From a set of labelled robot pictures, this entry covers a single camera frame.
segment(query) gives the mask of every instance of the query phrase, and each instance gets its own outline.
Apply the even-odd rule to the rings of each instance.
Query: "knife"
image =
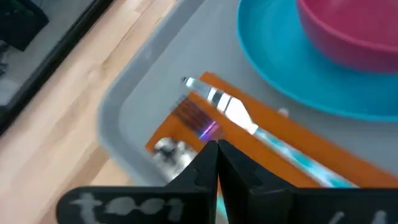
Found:
[[[324,187],[352,188],[358,187],[342,176],[309,158],[299,150],[290,146],[270,132],[260,128],[252,121],[242,101],[195,78],[183,77],[186,87],[201,96],[209,104],[225,115],[230,121],[246,130],[249,134],[269,146],[296,168],[309,175]]]

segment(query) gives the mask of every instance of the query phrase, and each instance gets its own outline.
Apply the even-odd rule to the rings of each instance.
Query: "light wood floor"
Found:
[[[105,89],[176,0],[115,0],[0,139],[0,223],[56,223],[79,185],[127,185],[96,140]]]

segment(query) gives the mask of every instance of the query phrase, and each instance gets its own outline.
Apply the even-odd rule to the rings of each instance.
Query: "pink bowl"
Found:
[[[309,39],[335,62],[398,72],[397,0],[297,0]]]

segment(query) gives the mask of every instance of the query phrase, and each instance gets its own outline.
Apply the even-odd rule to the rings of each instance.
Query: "gray plastic tray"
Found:
[[[99,139],[134,182],[166,183],[144,145],[186,93],[180,78],[207,70],[275,109],[287,108],[308,129],[398,175],[398,124],[315,111],[276,92],[256,74],[236,38],[238,2],[180,0],[110,86],[99,109]]]

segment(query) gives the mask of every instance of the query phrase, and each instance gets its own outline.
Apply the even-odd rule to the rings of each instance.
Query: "blue plate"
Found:
[[[294,100],[340,116],[398,121],[398,74],[356,72],[318,53],[295,0],[241,0],[238,37],[259,74]]]

